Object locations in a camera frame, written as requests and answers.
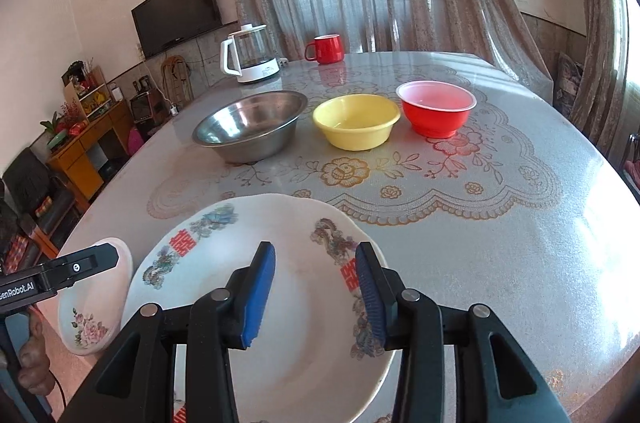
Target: hand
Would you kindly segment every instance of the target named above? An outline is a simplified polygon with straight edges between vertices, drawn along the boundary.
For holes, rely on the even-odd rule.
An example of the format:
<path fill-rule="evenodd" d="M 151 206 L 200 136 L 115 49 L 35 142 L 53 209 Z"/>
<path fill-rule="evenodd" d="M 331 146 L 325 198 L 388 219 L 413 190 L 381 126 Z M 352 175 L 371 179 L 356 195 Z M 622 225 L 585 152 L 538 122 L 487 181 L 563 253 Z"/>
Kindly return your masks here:
<path fill-rule="evenodd" d="M 49 372 L 50 360 L 42 334 L 42 320 L 33 308 L 29 310 L 29 333 L 29 340 L 18 353 L 22 366 L 18 373 L 18 382 L 32 394 L 46 396 L 53 390 L 55 380 Z M 0 368 L 5 369 L 6 365 L 6 357 L 0 351 Z"/>

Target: table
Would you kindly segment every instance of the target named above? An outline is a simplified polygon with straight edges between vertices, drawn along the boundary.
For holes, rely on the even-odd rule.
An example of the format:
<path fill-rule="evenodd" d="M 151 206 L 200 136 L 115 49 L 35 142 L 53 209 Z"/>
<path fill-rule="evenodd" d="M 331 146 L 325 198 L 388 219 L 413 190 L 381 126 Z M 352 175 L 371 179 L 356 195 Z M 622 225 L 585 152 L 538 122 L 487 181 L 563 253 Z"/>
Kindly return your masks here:
<path fill-rule="evenodd" d="M 87 151 L 99 143 L 108 159 L 126 157 L 131 127 L 133 119 L 126 102 L 117 102 L 53 154 L 47 164 L 66 174 L 82 195 L 91 199 L 104 181 L 89 160 Z"/>
<path fill-rule="evenodd" d="M 430 140 L 402 117 L 370 151 L 330 146 L 313 108 L 345 93 L 395 99 L 406 81 L 438 79 L 478 99 L 454 138 Z M 216 108 L 273 89 L 305 93 L 295 140 L 264 161 L 227 165 L 191 132 Z M 65 244 L 108 236 L 138 266 L 162 236 L 218 200 L 279 192 L 326 201 L 379 245 L 408 287 L 437 303 L 492 307 L 571 412 L 640 344 L 632 233 L 640 208 L 593 146 L 541 98 L 469 55 L 351 54 L 343 63 L 290 63 L 279 77 L 240 86 L 222 79 L 164 126 L 96 199 Z M 56 327 L 56 301 L 42 303 Z M 399 362 L 361 423 L 385 423 Z M 446 421 L 454 418 L 452 352 Z"/>

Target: wooden desk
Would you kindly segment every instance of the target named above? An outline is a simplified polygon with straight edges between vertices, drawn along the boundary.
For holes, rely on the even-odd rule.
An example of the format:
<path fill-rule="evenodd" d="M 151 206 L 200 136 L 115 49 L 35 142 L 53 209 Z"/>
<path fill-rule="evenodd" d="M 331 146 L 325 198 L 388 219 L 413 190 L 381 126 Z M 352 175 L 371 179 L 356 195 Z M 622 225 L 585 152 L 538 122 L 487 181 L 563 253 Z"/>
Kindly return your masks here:
<path fill-rule="evenodd" d="M 117 102 L 106 113 L 92 121 L 82 133 L 49 158 L 47 164 L 63 172 L 87 198 L 102 186 L 104 181 L 89 160 L 86 152 L 100 143 L 107 158 L 128 156 L 127 143 L 133 119 L 126 101 Z"/>

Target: plate with floral design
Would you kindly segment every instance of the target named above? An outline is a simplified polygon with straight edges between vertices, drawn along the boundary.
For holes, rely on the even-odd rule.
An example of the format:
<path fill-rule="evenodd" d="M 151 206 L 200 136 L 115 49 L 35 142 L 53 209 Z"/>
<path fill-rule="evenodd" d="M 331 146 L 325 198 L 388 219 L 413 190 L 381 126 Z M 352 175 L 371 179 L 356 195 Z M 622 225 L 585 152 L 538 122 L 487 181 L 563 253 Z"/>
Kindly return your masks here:
<path fill-rule="evenodd" d="M 112 244 L 118 252 L 114 268 L 78 281 L 58 294 L 58 327 L 66 348 L 75 355 L 104 349 L 120 330 L 122 309 L 133 274 L 127 245 L 115 237 L 94 244 Z"/>
<path fill-rule="evenodd" d="M 326 203 L 260 194 L 196 213 L 140 265 L 123 326 L 148 302 L 164 309 L 189 305 L 224 286 L 233 270 L 249 265 L 260 241 L 273 243 L 276 272 L 258 337 L 247 351 L 229 351 L 239 420 L 354 421 L 380 388 L 393 353 L 373 338 L 355 273 L 355 248 L 370 238 Z M 181 345 L 174 421 L 188 420 L 185 356 Z"/>

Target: black television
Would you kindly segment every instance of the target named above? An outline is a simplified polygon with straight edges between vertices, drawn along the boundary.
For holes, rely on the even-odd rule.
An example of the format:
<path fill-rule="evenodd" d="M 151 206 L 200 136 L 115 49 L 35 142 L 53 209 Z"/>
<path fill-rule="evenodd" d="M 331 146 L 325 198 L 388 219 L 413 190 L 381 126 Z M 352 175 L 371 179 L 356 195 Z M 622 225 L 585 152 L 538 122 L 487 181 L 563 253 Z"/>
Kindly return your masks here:
<path fill-rule="evenodd" d="M 146 0 L 131 14 L 146 58 L 222 26 L 216 0 Z"/>

